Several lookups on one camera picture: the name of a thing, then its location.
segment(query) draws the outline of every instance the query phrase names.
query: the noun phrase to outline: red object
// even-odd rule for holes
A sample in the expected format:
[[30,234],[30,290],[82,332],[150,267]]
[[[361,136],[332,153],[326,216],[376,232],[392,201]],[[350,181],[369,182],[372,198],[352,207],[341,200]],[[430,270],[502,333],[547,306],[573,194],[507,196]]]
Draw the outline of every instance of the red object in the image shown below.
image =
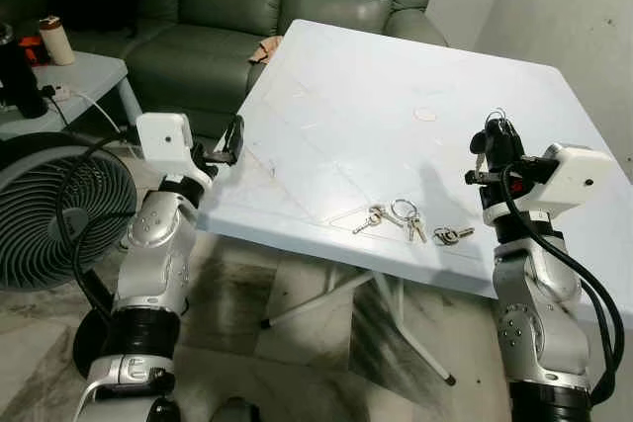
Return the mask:
[[513,194],[521,193],[523,191],[523,182],[521,180],[513,180],[512,183],[510,183],[510,191]]
[[42,37],[22,37],[18,43],[31,66],[42,66],[50,63],[50,56]]

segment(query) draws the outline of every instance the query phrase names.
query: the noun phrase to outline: key ring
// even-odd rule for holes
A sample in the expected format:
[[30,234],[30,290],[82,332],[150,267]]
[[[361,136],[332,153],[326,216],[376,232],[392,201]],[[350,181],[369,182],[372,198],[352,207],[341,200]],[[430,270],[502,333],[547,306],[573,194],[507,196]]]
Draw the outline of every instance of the key ring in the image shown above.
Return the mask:
[[[399,203],[402,203],[402,204],[405,204],[405,205],[409,206],[409,210],[408,210],[408,212],[406,214],[398,214],[398,212],[396,211],[397,204],[399,204]],[[391,204],[391,208],[392,208],[392,214],[396,218],[398,218],[400,221],[408,221],[412,217],[414,217],[416,215],[419,215],[419,211],[417,210],[417,206],[413,202],[411,202],[411,201],[409,201],[409,200],[407,200],[405,198],[398,198],[396,200],[393,200],[392,204]]]

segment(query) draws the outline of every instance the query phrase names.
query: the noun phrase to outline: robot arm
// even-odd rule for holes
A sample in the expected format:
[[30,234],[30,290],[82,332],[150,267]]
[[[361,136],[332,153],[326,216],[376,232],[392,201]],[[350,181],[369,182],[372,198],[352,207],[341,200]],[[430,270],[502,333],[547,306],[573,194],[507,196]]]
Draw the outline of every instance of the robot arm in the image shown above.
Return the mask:
[[108,337],[90,367],[74,421],[180,421],[169,395],[197,208],[212,188],[218,171],[213,163],[235,163],[241,149],[240,117],[226,134],[225,150],[210,157],[194,147],[184,116],[144,114],[136,125],[145,160],[165,177],[130,224],[131,245],[119,273]]
[[588,339],[574,318],[581,279],[532,234],[566,254],[563,234],[553,229],[551,218],[584,203],[613,161],[601,152],[560,144],[543,157],[526,157],[505,117],[487,121],[473,137],[471,151],[478,154],[478,165],[486,157],[489,166],[488,172],[479,167],[468,172],[466,182],[483,185],[484,222],[496,229],[499,241],[497,330],[513,420],[589,421]]

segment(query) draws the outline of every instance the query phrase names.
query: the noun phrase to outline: bottle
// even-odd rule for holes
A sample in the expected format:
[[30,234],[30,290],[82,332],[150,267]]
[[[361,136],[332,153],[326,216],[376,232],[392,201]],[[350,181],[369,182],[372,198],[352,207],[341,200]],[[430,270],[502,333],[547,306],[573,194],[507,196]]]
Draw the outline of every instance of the bottle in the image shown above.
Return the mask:
[[40,35],[55,64],[64,66],[74,63],[75,54],[72,52],[59,17],[51,15],[40,20]]
[[17,106],[25,118],[38,118],[48,111],[38,90],[38,80],[13,36],[13,29],[3,23],[0,23],[0,82],[4,102]]

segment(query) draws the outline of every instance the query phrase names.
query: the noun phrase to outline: small key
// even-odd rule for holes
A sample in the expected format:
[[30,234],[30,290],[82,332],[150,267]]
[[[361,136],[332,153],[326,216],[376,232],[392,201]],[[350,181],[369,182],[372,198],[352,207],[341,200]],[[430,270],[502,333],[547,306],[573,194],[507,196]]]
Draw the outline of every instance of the small key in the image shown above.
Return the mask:
[[484,160],[486,159],[486,155],[483,153],[478,153],[477,154],[477,160],[475,160],[475,171],[476,172],[481,172],[482,171],[482,167],[484,166]]
[[370,212],[369,217],[365,222],[363,222],[360,226],[352,231],[353,234],[358,234],[363,229],[368,228],[369,226],[377,226],[381,222],[380,215],[375,212]]
[[457,244],[461,238],[470,236],[474,232],[474,227],[467,227],[461,231],[455,231],[450,227],[438,227],[433,231],[433,234],[446,246],[452,246],[453,244]]
[[422,222],[419,220],[419,214],[415,214],[413,217],[408,219],[409,225],[409,241],[412,241],[413,236],[412,232],[415,231],[422,242],[426,242],[426,235],[424,234],[424,230],[422,229]]
[[370,206],[369,212],[374,212],[380,218],[386,219],[387,221],[392,222],[393,224],[395,224],[399,228],[402,228],[404,226],[404,224],[402,224],[397,219],[395,219],[393,216],[391,216],[387,212],[387,209],[385,207],[383,207],[382,205],[372,205],[372,206]]

